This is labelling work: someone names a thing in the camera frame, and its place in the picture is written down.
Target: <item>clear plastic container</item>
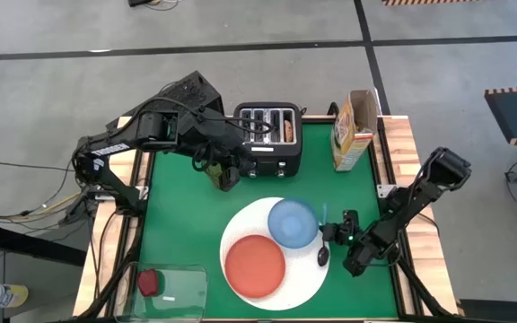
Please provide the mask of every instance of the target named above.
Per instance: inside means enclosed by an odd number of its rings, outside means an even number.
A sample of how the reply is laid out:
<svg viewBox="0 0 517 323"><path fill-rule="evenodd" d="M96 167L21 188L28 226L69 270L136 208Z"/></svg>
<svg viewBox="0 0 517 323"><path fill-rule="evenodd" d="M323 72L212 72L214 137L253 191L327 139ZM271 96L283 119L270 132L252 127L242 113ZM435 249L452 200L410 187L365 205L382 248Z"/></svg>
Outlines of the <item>clear plastic container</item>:
<svg viewBox="0 0 517 323"><path fill-rule="evenodd" d="M157 274L159 291L144 297L136 278L149 269ZM205 314L206 288L206 270L202 266L131 263L119 282L116 320L198 323Z"/></svg>

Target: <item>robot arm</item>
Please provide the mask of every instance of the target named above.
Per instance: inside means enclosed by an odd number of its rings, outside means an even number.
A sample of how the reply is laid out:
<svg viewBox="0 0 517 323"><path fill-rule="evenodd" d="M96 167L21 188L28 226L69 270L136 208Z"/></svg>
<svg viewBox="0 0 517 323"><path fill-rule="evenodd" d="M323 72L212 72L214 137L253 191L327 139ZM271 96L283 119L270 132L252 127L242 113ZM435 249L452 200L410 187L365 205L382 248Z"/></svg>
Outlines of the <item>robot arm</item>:
<svg viewBox="0 0 517 323"><path fill-rule="evenodd" d="M138 149L190 156L195 170L204 171L215 186L229 191L239 181L239 171L253 163L241 133L218 111L154 96L135 109L123 127L82 137L72 163L79 181L100 185L115 197L119 209L138 214L144 208L139 191L110 170L110 155Z"/></svg>
<svg viewBox="0 0 517 323"><path fill-rule="evenodd" d="M395 249L399 233L414 216L445 191L461 188L470 173L469 162L448 148L437 148L408 188L395 188L381 200L380 219L362 230L356 211L344 211L342 223L321 227L322 239L347 245L343 266L352 276L359 276L375 258L384 259Z"/></svg>

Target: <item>red plate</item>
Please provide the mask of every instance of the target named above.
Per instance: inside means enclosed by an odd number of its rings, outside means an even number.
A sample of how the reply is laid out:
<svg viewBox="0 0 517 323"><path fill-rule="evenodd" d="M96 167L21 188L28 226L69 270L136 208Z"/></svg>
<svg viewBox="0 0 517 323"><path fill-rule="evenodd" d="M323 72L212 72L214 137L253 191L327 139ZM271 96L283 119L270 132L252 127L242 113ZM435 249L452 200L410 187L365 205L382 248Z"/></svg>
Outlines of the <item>red plate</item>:
<svg viewBox="0 0 517 323"><path fill-rule="evenodd" d="M261 235L236 241L224 261L226 279L234 291L249 298L265 297L285 277L285 256L276 242Z"/></svg>

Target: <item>green table surface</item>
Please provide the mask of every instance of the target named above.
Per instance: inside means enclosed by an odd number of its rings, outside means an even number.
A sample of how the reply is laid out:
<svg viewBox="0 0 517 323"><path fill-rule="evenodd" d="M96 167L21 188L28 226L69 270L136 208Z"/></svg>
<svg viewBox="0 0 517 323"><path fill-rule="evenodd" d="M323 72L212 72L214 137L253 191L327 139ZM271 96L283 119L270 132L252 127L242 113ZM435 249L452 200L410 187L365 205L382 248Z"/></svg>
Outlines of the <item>green table surface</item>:
<svg viewBox="0 0 517 323"><path fill-rule="evenodd" d="M358 211L366 227L378 218L370 157L365 153L350 172L333 169L331 125L303 125L301 168L294 177L244 178L230 192L213 187L193 171L190 158L158 153L146 213L140 262L201 265L207 271L207 319L396 318L390 271L372 266L353 278L343 267L347 248L330 246L329 272L318 292L290 310L269 311L241 300L221 270L223 230L244 206L262 197L309 201L318 212L328 204L328 221L342 222L342 211Z"/></svg>

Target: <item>concrete floor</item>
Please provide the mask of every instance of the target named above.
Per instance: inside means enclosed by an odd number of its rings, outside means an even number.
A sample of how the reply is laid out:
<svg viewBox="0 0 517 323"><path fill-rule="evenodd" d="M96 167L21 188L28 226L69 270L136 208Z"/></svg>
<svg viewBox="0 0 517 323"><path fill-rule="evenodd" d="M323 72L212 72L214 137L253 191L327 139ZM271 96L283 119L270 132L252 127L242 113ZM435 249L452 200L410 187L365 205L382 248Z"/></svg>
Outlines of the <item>concrete floor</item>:
<svg viewBox="0 0 517 323"><path fill-rule="evenodd" d="M363 3L373 39L517 35L517 0ZM165 13L124 0L0 0L0 54L359 39L350 0L183 0ZM410 116L421 158L445 145L472 163L469 183L434 205L456 296L517 301L517 205L503 175L517 147L505 142L483 98L485 89L517 86L517 42L375 51L391 113ZM242 101L288 100L320 114L348 90L373 87L364 48L0 61L0 161L65 167L80 136L99 133L193 70L223 95L227 112ZM0 166L0 214L46 199L61 175ZM75 191L69 176L62 196ZM64 243L84 249L87 241L81 229ZM46 275L46 266L37 268ZM80 269L66 271L58 282L64 299L13 321L68 317Z"/></svg>

